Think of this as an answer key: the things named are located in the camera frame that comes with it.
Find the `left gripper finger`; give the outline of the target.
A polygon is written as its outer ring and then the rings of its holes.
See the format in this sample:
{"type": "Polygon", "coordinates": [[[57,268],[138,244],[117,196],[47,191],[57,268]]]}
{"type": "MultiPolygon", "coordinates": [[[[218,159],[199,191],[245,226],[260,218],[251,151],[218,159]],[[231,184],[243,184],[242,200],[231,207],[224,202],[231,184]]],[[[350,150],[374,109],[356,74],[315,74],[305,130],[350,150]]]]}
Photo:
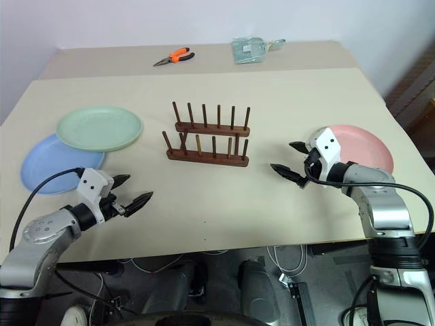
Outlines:
{"type": "Polygon", "coordinates": [[[123,175],[115,175],[113,176],[114,183],[112,185],[112,189],[116,189],[120,187],[123,183],[125,183],[131,176],[128,174],[123,175]]]}
{"type": "Polygon", "coordinates": [[[146,192],[136,197],[129,205],[124,207],[124,217],[130,217],[141,210],[153,196],[153,192],[146,192]]]}

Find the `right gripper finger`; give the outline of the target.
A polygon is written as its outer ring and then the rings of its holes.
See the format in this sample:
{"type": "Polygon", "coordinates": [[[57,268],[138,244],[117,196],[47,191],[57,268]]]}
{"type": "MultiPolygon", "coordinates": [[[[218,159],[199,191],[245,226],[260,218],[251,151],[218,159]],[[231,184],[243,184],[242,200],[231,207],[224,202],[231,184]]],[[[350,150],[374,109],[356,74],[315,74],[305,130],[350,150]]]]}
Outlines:
{"type": "Polygon", "coordinates": [[[304,142],[302,141],[294,141],[294,142],[290,142],[289,146],[292,147],[293,149],[295,149],[296,151],[303,153],[303,154],[309,154],[309,150],[307,149],[307,146],[304,142]]]}
{"type": "Polygon", "coordinates": [[[308,183],[307,177],[303,177],[302,175],[292,171],[287,166],[282,164],[270,164],[270,166],[279,176],[297,184],[298,187],[305,187],[308,183]]]}

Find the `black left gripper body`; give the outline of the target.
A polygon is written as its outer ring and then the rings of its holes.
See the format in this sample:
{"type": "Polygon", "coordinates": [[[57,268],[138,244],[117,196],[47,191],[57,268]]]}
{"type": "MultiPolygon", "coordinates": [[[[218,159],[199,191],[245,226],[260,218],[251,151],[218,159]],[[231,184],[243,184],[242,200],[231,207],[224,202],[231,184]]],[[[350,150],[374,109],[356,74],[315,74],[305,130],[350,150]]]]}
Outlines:
{"type": "Polygon", "coordinates": [[[101,199],[99,208],[104,218],[113,218],[116,216],[129,217],[131,215],[126,207],[116,202],[116,199],[117,197],[113,193],[109,193],[106,197],[101,199]]]}

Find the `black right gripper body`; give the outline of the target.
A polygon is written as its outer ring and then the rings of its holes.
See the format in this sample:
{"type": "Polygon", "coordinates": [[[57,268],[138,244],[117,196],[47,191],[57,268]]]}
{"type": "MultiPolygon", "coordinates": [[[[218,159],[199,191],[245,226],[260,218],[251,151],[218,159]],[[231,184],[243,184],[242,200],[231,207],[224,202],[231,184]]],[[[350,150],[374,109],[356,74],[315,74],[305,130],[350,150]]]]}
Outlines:
{"type": "Polygon", "coordinates": [[[322,181],[320,180],[322,165],[320,162],[320,153],[316,148],[312,149],[309,153],[307,158],[304,161],[304,170],[306,172],[306,176],[303,179],[303,185],[305,186],[308,182],[310,182],[312,179],[315,179],[316,182],[320,181],[320,184],[323,185],[322,181]]]}

